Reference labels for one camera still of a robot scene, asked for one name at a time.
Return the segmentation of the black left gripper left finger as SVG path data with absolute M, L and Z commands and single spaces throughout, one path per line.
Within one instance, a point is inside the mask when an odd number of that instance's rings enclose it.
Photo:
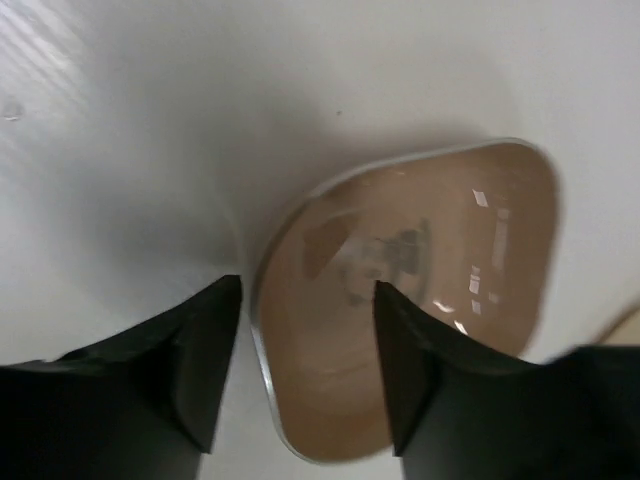
M 214 444 L 241 309 L 226 275 L 53 360 L 1 369 L 5 479 L 194 479 Z

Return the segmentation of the brown panda plate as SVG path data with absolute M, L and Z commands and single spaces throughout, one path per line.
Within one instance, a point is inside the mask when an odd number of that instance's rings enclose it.
M 346 463 L 390 445 L 377 282 L 521 355 L 538 327 L 559 210 L 552 165 L 519 139 L 375 161 L 310 193 L 266 246 L 249 301 L 286 447 Z

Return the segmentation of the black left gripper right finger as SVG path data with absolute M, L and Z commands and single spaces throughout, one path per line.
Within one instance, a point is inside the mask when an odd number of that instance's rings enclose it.
M 578 347 L 545 364 L 485 346 L 392 284 L 374 323 L 395 455 L 408 479 L 635 479 L 639 350 Z

